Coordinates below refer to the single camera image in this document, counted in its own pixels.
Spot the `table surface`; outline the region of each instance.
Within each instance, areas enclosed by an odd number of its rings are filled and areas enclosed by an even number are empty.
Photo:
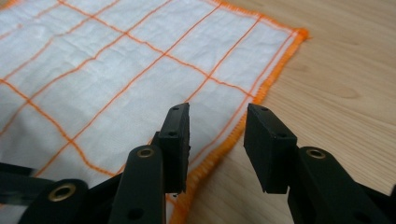
[[[331,152],[349,174],[386,194],[396,184],[396,1],[228,0],[311,39],[287,63],[263,105],[298,146]],[[262,193],[242,147],[202,184],[195,223],[292,223],[286,195]]]

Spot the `metal rivet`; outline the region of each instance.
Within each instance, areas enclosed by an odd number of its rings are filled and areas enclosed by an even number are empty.
[[[150,156],[154,155],[154,150],[151,148],[143,148],[137,151],[137,156],[140,158],[148,158]]]
[[[49,200],[52,202],[63,201],[76,192],[76,185],[72,183],[65,183],[54,189],[49,194]]]
[[[313,157],[313,158],[319,159],[319,160],[322,160],[322,159],[326,158],[326,154],[324,154],[323,152],[321,152],[321,151],[319,151],[317,149],[314,149],[314,148],[309,148],[306,151],[306,154],[308,154],[308,156],[310,156],[310,157]]]

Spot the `black plastic part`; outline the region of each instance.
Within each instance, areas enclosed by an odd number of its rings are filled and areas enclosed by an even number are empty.
[[[32,174],[32,172],[33,172],[32,168],[0,162],[0,173],[29,176]]]
[[[190,155],[189,108],[188,103],[170,108],[152,143],[163,150],[165,193],[186,191]]]
[[[380,193],[374,189],[370,189],[364,185],[360,185],[367,196],[375,203],[375,205],[381,209],[385,216],[391,221],[391,223],[396,224],[396,198],[395,190],[396,186],[393,187],[393,192],[390,196]]]
[[[74,186],[74,190],[67,188],[67,186]],[[19,223],[81,223],[78,220],[81,212],[84,211],[83,207],[87,191],[87,184],[78,179],[65,179],[49,185],[26,209]],[[56,198],[59,200],[59,198],[70,192],[73,193],[69,197],[55,202]]]
[[[244,147],[268,193],[286,193],[297,137],[268,108],[249,104]]]
[[[43,189],[53,183],[47,179],[26,176],[30,174],[26,171],[16,168],[10,173],[0,172],[0,203],[29,205]]]
[[[299,207],[303,213],[309,213],[315,217],[314,220],[305,219],[301,223],[390,223],[363,189],[327,151],[315,147],[299,149],[296,157],[296,171],[298,180],[290,183],[290,197],[295,197],[293,200],[295,204],[290,204],[290,209]],[[301,196],[298,194],[304,195],[303,192],[292,191],[301,188],[304,188],[305,196],[309,198],[315,210],[308,210],[304,206],[305,201],[298,200]],[[298,217],[293,215],[293,218],[295,218],[295,223],[300,223]]]
[[[163,153],[142,146],[128,156],[108,223],[165,223]]]
[[[108,222],[121,178],[122,174],[115,175],[89,190],[81,223],[105,224]]]

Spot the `orange hem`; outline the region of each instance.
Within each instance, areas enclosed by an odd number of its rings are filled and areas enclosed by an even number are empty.
[[[295,36],[293,43],[288,47],[288,49],[284,52],[281,59],[277,62],[276,66],[274,67],[271,75],[265,79],[265,81],[261,84],[258,93],[253,98],[253,104],[260,104],[263,99],[265,98],[269,88],[272,84],[276,81],[279,77],[280,72],[282,71],[283,67],[285,66],[286,62],[291,58],[291,56],[295,53],[297,48],[301,45],[303,41],[308,38],[308,31],[301,28],[301,29],[293,29],[289,28],[286,25],[280,24],[277,21],[274,21],[267,16],[262,15],[259,12],[248,11],[241,7],[236,7],[229,3],[222,2],[221,0],[210,0],[213,2],[220,3],[222,6],[229,8],[232,11],[242,12],[252,16],[259,16],[262,18],[267,19],[268,21],[272,22],[276,26],[282,28],[288,28],[291,31],[295,32],[297,36]],[[241,137],[242,133],[245,130],[245,122],[247,118],[247,113],[243,115],[243,117],[239,120],[238,124],[233,128],[230,136],[221,143],[216,149],[209,153],[209,155],[204,159],[204,161],[193,171],[191,171],[187,178],[187,192],[188,194],[180,194],[177,197],[177,202],[174,207],[174,211],[170,218],[171,224],[178,224],[178,223],[185,223],[187,219],[187,214],[190,210],[191,203],[193,196],[195,195],[196,190],[198,190],[198,186],[201,183],[201,180],[206,178],[211,171],[216,167],[218,162],[221,158],[228,153],[233,146],[235,146],[238,139]]]

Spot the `cloth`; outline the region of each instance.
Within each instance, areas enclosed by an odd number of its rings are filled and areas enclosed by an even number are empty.
[[[182,223],[306,36],[215,0],[17,1],[0,11],[0,162],[93,187],[189,102],[187,194],[167,197]],[[2,206],[0,222],[22,210]]]

